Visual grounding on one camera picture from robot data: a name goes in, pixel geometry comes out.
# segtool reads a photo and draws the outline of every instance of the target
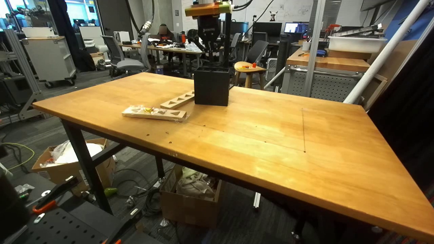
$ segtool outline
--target wheel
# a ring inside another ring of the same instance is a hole
[[[48,89],[51,89],[51,88],[54,87],[54,84],[53,84],[53,82],[51,82],[51,81],[46,81],[46,82],[45,82],[45,87],[48,88]]]
[[[75,86],[75,84],[76,84],[76,81],[73,79],[67,79],[66,81],[68,82],[69,86]]]

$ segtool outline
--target black pegboard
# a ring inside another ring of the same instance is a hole
[[[46,212],[41,221],[34,224],[36,217],[35,214],[31,217],[28,229],[14,244],[98,244],[107,239],[61,208]]]

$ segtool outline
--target green object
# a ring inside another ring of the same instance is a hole
[[[106,197],[110,197],[110,196],[112,196],[113,194],[115,194],[116,192],[118,192],[118,189],[117,188],[106,188],[106,189],[104,189],[104,195],[106,196]]]

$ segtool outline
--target black box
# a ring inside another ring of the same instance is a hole
[[[229,79],[229,69],[198,68],[194,72],[194,103],[227,106]]]

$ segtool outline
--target door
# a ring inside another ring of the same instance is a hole
[[[134,39],[125,0],[98,0],[96,3],[104,35],[114,36],[113,31],[123,30],[130,33],[130,40]]]

